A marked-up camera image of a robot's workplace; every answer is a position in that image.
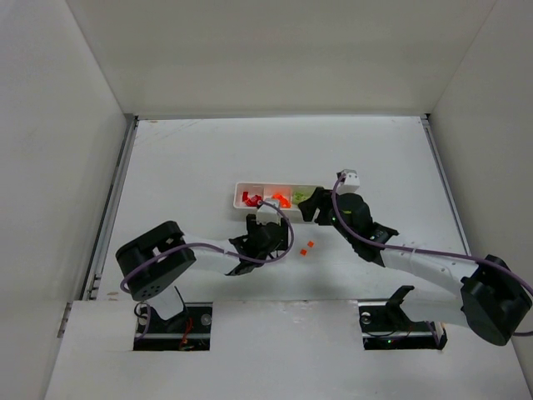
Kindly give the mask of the green lego brick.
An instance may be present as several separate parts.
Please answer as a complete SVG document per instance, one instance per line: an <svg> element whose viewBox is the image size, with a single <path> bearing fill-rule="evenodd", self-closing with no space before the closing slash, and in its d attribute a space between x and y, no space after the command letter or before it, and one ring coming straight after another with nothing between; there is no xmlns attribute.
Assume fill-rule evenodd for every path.
<svg viewBox="0 0 533 400"><path fill-rule="evenodd" d="M309 192L293 191L291 194L291 202L294 205L298 205L311 197Z"/></svg>

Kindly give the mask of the red half-round lego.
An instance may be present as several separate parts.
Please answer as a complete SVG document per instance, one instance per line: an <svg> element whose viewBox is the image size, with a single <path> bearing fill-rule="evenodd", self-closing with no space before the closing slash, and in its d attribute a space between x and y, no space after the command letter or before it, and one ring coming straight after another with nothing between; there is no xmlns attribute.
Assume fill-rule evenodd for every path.
<svg viewBox="0 0 533 400"><path fill-rule="evenodd" d="M244 203L247 207L257 207L262 203L262 196L254 195L252 197L247 197L244 200Z"/></svg>

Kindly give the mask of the orange round lego disc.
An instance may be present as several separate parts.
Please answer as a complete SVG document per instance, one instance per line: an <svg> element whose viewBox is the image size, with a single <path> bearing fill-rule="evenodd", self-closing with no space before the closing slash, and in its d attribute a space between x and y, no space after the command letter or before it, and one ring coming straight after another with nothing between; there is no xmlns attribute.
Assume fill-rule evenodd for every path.
<svg viewBox="0 0 533 400"><path fill-rule="evenodd" d="M283 194L281 194L279 192L274 193L271 196L271 198L278 201L280 208L290 208L291 207L290 198L285 197Z"/></svg>

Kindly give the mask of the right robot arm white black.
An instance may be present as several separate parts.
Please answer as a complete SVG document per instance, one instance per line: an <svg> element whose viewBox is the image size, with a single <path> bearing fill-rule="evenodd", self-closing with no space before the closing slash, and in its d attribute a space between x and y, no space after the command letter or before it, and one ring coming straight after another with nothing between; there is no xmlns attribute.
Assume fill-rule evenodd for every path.
<svg viewBox="0 0 533 400"><path fill-rule="evenodd" d="M306 222L333 226L363 260L409 273L446 291L427 294L412 285L387 300L386 315L398 325L435 321L469 328L479 338L504 346L532 309L526 286L498 257L477 259L407 244L400 233L373 220L355 193L318 187L298 208Z"/></svg>

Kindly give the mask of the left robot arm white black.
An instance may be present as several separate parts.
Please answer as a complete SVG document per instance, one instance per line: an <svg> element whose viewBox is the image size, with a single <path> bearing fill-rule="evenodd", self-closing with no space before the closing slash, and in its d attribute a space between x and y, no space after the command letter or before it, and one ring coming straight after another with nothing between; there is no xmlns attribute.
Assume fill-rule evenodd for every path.
<svg viewBox="0 0 533 400"><path fill-rule="evenodd" d="M184 233L167 221L120 247L116 260L123 275L120 288L132 300L145 303L163 321L185 312L176 280L191 268L237 277L288 255L294 230L286 217L260 223L247 215L246 233L209 241Z"/></svg>

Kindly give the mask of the white three-compartment tray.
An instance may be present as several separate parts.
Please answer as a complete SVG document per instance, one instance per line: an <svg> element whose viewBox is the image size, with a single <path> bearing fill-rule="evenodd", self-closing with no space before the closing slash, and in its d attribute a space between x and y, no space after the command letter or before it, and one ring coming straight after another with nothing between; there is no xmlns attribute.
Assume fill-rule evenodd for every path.
<svg viewBox="0 0 533 400"><path fill-rule="evenodd" d="M237 182L233 206L255 213L260 201L271 201L293 221L302 223L298 205L309 199L317 188L316 184Z"/></svg>

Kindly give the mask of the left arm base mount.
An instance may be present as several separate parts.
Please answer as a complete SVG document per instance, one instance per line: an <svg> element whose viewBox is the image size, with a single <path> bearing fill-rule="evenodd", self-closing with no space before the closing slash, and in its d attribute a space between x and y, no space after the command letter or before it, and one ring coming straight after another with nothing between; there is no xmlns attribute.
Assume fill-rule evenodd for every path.
<svg viewBox="0 0 533 400"><path fill-rule="evenodd" d="M133 350L137 352L206 352L211 346L211 303L190 302L186 309L169 320L159 317L147 305L136 306L137 317Z"/></svg>

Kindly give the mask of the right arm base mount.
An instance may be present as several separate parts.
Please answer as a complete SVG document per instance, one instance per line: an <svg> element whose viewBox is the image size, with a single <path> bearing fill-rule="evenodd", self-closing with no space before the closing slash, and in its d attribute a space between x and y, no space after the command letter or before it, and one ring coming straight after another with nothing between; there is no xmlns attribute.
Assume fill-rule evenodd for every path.
<svg viewBox="0 0 533 400"><path fill-rule="evenodd" d="M437 322L410 320L401 305L415 288L401 286L389 298L358 303L363 347L367 351L437 350L447 344L446 330Z"/></svg>

